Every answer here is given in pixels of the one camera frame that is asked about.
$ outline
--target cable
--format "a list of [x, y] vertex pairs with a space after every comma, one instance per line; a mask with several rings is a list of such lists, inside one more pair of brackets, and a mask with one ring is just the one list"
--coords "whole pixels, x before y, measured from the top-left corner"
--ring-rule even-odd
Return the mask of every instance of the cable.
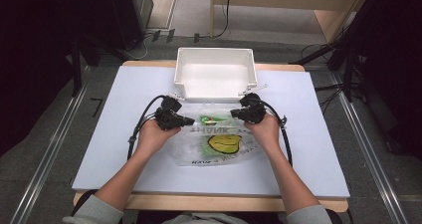
[[[359, 83], [351, 83], [352, 85], [355, 85], [355, 87], [351, 87], [352, 89], [358, 89], [358, 85]], [[320, 91], [326, 91], [326, 90], [331, 90], [331, 89], [342, 89], [344, 86], [343, 83], [339, 83], [339, 84], [335, 84], [335, 85], [331, 85], [331, 86], [327, 86], [327, 87], [317, 87], [315, 88], [316, 92], [320, 92]]]
[[325, 47], [325, 46], [326, 46], [326, 44], [310, 44], [310, 45], [305, 46], [305, 47], [301, 50], [301, 58], [303, 58], [303, 57], [304, 57], [304, 51], [305, 51], [307, 48], [309, 48], [309, 47], [313, 47], [313, 46], [319, 46], [319, 48], [321, 49], [321, 48]]
[[[162, 33], [165, 33], [165, 32], [168, 32], [168, 31], [165, 31], [165, 30], [159, 30], [160, 31], [160, 34], [162, 34]], [[159, 35], [158, 36], [158, 39], [159, 38], [162, 38], [162, 37], [167, 37], [168, 35]], [[173, 38], [195, 38], [195, 37], [185, 37], [185, 36], [173, 36]], [[209, 36], [201, 36], [201, 37], [199, 37], [200, 39], [204, 39], [204, 38], [209, 38], [209, 39], [211, 39], [211, 37], [209, 37]]]
[[310, 64], [312, 60], [315, 60], [318, 57], [324, 57], [326, 59], [327, 62], [330, 61], [330, 59], [327, 59], [324, 54], [328, 53], [328, 52], [335, 52], [337, 50], [344, 50], [344, 47], [339, 46], [338, 44], [340, 44], [340, 39], [343, 39], [343, 36], [347, 33], [349, 27], [351, 24], [347, 25], [346, 27], [342, 28], [341, 33], [338, 33], [334, 39], [333, 42], [331, 43], [326, 43], [324, 45], [320, 45], [320, 48], [318, 51], [313, 52], [312, 54], [308, 55], [306, 58], [304, 58], [304, 50], [310, 46], [315, 46], [317, 44], [311, 44], [308, 46], [305, 46], [302, 50], [301, 50], [301, 59], [294, 61], [294, 62], [289, 62], [289, 64], [301, 64], [302, 66], [306, 65], [306, 64]]
[[211, 37], [212, 39], [219, 38], [219, 37], [221, 37], [221, 35], [223, 35], [226, 32], [227, 27], [229, 26], [229, 7], [230, 7], [230, 0], [227, 0], [227, 6], [226, 6], [226, 14], [227, 14], [227, 17], [226, 17], [226, 26], [224, 27], [224, 30], [220, 34], [218, 34], [217, 36]]
[[[224, 11], [224, 5], [223, 4], [221, 4], [221, 10], [223, 11], [223, 16], [226, 19], [226, 22], [228, 23], [229, 18], [226, 16], [226, 12]], [[227, 30], [229, 30], [229, 35], [227, 35], [225, 38], [230, 37], [230, 35], [232, 34], [232, 31], [229, 28], [227, 28]]]
[[325, 114], [326, 109], [328, 108], [329, 104], [342, 92], [342, 89], [337, 89], [329, 98], [327, 98], [324, 102], [320, 103], [319, 106], [322, 108], [325, 106], [325, 108], [322, 111], [322, 115]]
[[145, 37], [145, 39], [143, 39], [142, 44], [143, 44], [143, 47], [145, 47], [145, 54], [143, 54], [143, 56], [141, 56], [140, 58], [138, 58], [138, 57], [134, 57], [133, 55], [129, 54], [127, 51], [124, 51], [124, 52], [125, 52], [128, 56], [130, 56], [130, 57], [134, 58], [136, 61], [139, 61], [140, 59], [142, 59], [142, 58], [146, 57], [146, 55], [148, 55], [148, 48], [146, 47], [145, 42], [146, 42], [146, 39], [148, 39], [148, 38], [150, 38], [150, 37], [153, 37], [153, 36], [147, 36], [147, 37]]
[[156, 100], [158, 100], [158, 99], [160, 99], [160, 98], [164, 99], [164, 98], [165, 98], [165, 96], [161, 95], [161, 96], [158, 96], [158, 97], [156, 97], [156, 98], [152, 99], [152, 101], [151, 101], [151, 102], [148, 104], [148, 106], [146, 107], [145, 111], [143, 111], [143, 114], [142, 114], [142, 116], [140, 117], [139, 122], [137, 123], [136, 127], [133, 129], [133, 134], [132, 134], [132, 136], [129, 138], [129, 141], [128, 141], [128, 142], [129, 142], [129, 151], [128, 151], [128, 153], [127, 153], [127, 160], [129, 160], [129, 159], [131, 158], [131, 154], [132, 154], [132, 152], [133, 152], [133, 146], [134, 146], [134, 142], [136, 141], [136, 136], [137, 136], [137, 134], [139, 133], [139, 131], [140, 131], [140, 129], [142, 128], [143, 124], [144, 124], [146, 121], [148, 121], [149, 119], [151, 119], [151, 118], [152, 118], [152, 116], [150, 116], [151, 114], [149, 114], [149, 115], [148, 115], [148, 116], [149, 116], [149, 118], [147, 118], [146, 120], [143, 120], [143, 119], [144, 119], [144, 117], [145, 117], [146, 112], [147, 112], [147, 111], [148, 111], [148, 109], [152, 106], [152, 104], [153, 104]]
[[353, 224], [354, 221], [353, 221], [353, 217], [351, 216], [350, 209], [347, 208], [346, 212], [347, 212], [347, 215], [348, 215], [348, 219], [350, 220], [350, 224]]
[[276, 117], [276, 119], [277, 119], [277, 121], [278, 121], [278, 123], [280, 125], [280, 129], [282, 130], [283, 140], [285, 141], [286, 152], [288, 154], [289, 164], [291, 166], [293, 166], [292, 151], [291, 151], [290, 144], [289, 144], [288, 134], [286, 133], [286, 128], [285, 128], [286, 117], [284, 117], [283, 119], [280, 119], [280, 117], [277, 114], [276, 110], [274, 110], [273, 107], [271, 107], [268, 103], [266, 103], [264, 101], [261, 101], [259, 99], [246, 99], [246, 100], [247, 101], [251, 101], [251, 102], [258, 102], [258, 103], [266, 106], [274, 114], [274, 116]]

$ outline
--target metal rail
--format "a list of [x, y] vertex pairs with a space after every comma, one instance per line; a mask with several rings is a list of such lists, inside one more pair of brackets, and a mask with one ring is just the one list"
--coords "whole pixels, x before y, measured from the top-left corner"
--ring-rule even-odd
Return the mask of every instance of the metal rail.
[[24, 195], [19, 203], [18, 208], [16, 209], [15, 214], [12, 217], [10, 223], [12, 224], [22, 224], [26, 223], [29, 215], [31, 214], [32, 208], [34, 207], [35, 202], [44, 186], [45, 181], [50, 173], [50, 170], [56, 160], [57, 154], [62, 146], [63, 140], [66, 137], [66, 133], [71, 126], [71, 123], [74, 119], [75, 113], [77, 112], [81, 101], [84, 97], [84, 94], [87, 90], [87, 83], [91, 77], [91, 69], [86, 66], [84, 69], [83, 80], [85, 81], [80, 91], [75, 97], [71, 99], [71, 102], [66, 109], [65, 114], [62, 117], [62, 120], [59, 123], [59, 126], [56, 129], [56, 132], [53, 134], [50, 144], [47, 147], [47, 150], [41, 160], [37, 170], [35, 171], [34, 176], [32, 177], [30, 183], [25, 189]]
[[[342, 83], [338, 73], [331, 73], [331, 77], [334, 84]], [[382, 200], [384, 201], [387, 211], [390, 214], [391, 220], [393, 223], [397, 224], [409, 223], [400, 202], [398, 201], [397, 195], [391, 186], [375, 151], [372, 148], [372, 144], [366, 135], [359, 116], [354, 109], [353, 103], [350, 103], [343, 93], [339, 95], [339, 98], [348, 120], [350, 121], [351, 127], [353, 128], [354, 134], [356, 135], [357, 142], [360, 145], [360, 149], [362, 150], [375, 184], [381, 194]]]

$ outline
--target person's right hand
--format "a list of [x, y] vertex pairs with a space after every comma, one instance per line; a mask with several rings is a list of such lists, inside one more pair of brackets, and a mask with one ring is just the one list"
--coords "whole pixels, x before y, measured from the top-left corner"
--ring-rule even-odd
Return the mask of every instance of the person's right hand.
[[266, 152], [272, 148], [280, 148], [279, 123], [271, 114], [266, 113], [260, 123], [245, 122], [244, 126], [254, 134], [255, 139]]
[[180, 127], [162, 130], [155, 119], [148, 120], [139, 131], [139, 139], [134, 155], [138, 153], [151, 157], [169, 138], [180, 132]]

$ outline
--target white tray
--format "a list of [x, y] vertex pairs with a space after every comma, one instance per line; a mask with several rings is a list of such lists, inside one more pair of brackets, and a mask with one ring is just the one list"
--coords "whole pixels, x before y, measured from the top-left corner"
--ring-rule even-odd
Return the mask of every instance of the white tray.
[[251, 49], [179, 48], [174, 85], [189, 102], [232, 103], [258, 84]]

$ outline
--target yellow smiley face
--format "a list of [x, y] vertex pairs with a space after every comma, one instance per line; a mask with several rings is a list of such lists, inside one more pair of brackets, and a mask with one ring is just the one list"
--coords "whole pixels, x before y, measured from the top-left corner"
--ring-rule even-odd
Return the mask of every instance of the yellow smiley face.
[[208, 139], [208, 144], [216, 151], [225, 154], [234, 154], [239, 151], [242, 136], [235, 134], [214, 135]]

